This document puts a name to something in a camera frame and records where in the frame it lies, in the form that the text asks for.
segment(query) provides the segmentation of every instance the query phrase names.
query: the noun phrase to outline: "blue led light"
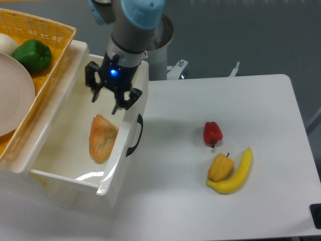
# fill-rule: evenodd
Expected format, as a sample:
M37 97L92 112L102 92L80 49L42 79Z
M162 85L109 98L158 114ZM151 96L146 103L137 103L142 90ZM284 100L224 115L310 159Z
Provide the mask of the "blue led light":
M110 74L111 74L112 77L117 77L118 71L117 71L117 70L114 70L114 69L111 69L111 70L110 70Z

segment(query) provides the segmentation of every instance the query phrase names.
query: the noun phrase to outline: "yellow bell pepper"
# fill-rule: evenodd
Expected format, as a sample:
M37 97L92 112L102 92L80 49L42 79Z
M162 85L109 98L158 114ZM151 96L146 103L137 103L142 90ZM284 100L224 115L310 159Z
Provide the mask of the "yellow bell pepper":
M212 165L210 166L210 169L208 171L207 177L214 181L219 182L224 180L224 178L227 177L227 175L230 174L234 167L234 162L231 158L225 156L222 153L219 153L213 160Z

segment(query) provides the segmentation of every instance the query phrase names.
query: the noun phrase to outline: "white bin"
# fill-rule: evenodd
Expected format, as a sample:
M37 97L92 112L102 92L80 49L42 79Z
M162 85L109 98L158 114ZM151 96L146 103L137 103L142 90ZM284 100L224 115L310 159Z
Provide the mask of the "white bin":
M84 58L74 70L74 75L80 74L73 76L75 80L69 83L70 94L65 93L65 97L60 97L59 104L51 103L53 112L44 111L38 122L41 123L41 119L45 121L41 125L34 124L34 130L39 134L25 137L21 146L18 144L0 164L3 176L9 177L0 182L6 182L4 186L8 189L30 197L36 197L40 190L42 197L61 206L70 206L77 192L81 191L93 197L102 196L112 207L130 162L126 152L135 146L142 131L137 119L138 122L142 121L139 116L143 115L147 100L148 63L142 61L132 82L133 87L142 90L142 96L129 110L118 110L112 115L115 105L113 93L103 88L99 98L92 103L92 93L85 85L84 66L90 61L101 65L103 57L88 55L88 50L82 53ZM90 127L97 114L102 114L119 127L112 153L103 164L96 164L89 155ZM19 166L13 168L15 161ZM36 191L28 190L29 186L35 187Z

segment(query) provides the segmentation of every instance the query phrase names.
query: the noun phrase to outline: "stem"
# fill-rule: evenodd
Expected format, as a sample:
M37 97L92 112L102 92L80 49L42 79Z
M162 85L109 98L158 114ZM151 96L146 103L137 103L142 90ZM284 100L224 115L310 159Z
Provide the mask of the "stem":
M216 144L217 144L217 141L214 141L211 145L211 148L214 148Z

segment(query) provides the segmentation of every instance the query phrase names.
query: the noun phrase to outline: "plastic vegetable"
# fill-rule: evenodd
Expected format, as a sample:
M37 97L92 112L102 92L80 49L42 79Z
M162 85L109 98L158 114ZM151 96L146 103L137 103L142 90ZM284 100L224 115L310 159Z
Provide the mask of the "plastic vegetable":
M0 34L0 53L12 56L18 46L19 44L12 37L6 34Z
M206 144L215 147L217 141L223 139L223 134L216 122L206 122L204 126L204 141Z
M245 182L252 164L252 150L247 148L244 151L240 166L236 173L228 180L213 182L207 180L206 184L220 193L230 193L240 188Z
M214 181L219 182L224 180L227 175L233 170L234 162L231 158L225 156L222 153L219 153L213 160L212 165L210 166L207 177Z
M17 47L13 57L18 60L29 72L42 72L50 66L51 50L36 39L25 41Z

